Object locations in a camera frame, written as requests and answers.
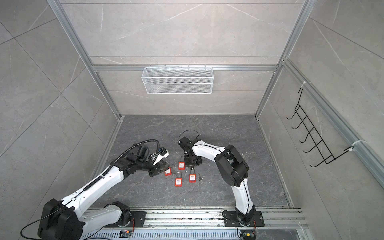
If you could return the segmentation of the red padlock long shackle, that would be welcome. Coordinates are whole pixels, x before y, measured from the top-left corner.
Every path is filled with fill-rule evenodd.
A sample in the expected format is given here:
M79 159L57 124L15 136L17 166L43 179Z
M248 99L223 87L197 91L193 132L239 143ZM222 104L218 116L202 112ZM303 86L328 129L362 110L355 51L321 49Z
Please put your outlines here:
M185 158L181 157L181 159L178 162L178 170L183 171L186 168Z

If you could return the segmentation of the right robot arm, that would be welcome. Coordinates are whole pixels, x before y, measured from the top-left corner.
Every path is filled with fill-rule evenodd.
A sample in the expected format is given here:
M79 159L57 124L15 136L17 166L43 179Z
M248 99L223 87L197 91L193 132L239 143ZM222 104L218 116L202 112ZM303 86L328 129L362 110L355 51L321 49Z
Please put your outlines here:
M195 138L190 140L179 135L178 144L184 151L186 167L194 168L202 164L202 158L216 163L223 180L234 193L237 220L248 226L253 221L256 207L248 187L249 165L233 145L219 147Z

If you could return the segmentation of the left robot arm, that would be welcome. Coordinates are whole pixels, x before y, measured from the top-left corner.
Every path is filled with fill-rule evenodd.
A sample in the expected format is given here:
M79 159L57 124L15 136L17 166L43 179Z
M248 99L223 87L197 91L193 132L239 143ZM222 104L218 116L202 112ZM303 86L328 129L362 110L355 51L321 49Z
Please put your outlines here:
M119 202L87 214L87 209L113 186L136 171L148 171L151 177L164 172L164 158L169 156L158 140L132 145L82 188L61 200L51 199L43 208L37 235L39 240L78 240L84 234L107 225L134 225L130 208Z

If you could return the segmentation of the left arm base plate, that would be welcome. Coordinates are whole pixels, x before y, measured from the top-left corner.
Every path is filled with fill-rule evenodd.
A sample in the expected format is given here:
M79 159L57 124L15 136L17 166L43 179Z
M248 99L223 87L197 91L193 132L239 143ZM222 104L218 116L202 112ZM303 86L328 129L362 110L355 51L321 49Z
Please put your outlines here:
M117 223L106 225L105 228L131 228L133 224L135 227L142 228L146 219L147 212L138 211L138 212L123 212L122 216Z

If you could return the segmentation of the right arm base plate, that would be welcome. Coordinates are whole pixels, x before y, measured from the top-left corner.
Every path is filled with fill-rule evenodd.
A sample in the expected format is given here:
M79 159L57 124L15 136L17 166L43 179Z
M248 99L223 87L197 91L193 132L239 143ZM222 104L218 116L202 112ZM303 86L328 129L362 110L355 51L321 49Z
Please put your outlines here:
M227 211L222 212L224 217L225 227L237 227L237 226L251 226L251 227L264 227L264 217L261 211L251 211L246 215L237 213L236 211Z

